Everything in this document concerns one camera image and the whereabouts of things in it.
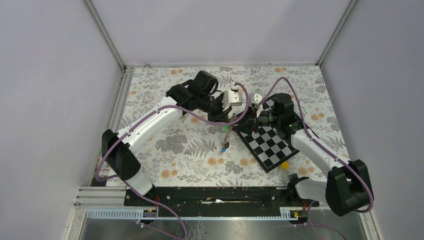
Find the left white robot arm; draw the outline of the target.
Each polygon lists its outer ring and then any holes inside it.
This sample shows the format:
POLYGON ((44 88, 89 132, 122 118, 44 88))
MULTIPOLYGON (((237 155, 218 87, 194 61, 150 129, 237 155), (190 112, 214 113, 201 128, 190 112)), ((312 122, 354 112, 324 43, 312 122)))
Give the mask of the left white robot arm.
POLYGON ((116 177, 136 193, 136 199, 144 206, 155 200, 153 183, 149 180, 135 154, 154 134, 189 114, 197 119, 195 110, 207 114, 205 122, 215 126, 226 126, 233 105, 242 103, 238 89, 233 87, 217 97, 218 80, 201 70, 194 79, 172 86, 165 96, 148 113, 135 122, 114 132, 107 129, 101 136, 101 163, 107 163, 116 177))

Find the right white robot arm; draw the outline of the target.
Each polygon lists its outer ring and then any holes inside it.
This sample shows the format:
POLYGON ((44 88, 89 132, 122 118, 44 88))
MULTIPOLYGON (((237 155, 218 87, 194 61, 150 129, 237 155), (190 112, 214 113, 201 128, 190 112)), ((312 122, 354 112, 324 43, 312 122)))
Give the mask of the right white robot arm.
POLYGON ((326 181, 292 174, 287 184, 287 201, 293 206, 305 200, 327 204, 338 216, 366 212, 372 208, 374 194, 366 164, 338 156, 295 113, 287 93, 277 93, 249 106, 243 119, 233 126, 263 166, 283 160, 295 152, 305 155, 325 175, 326 181))

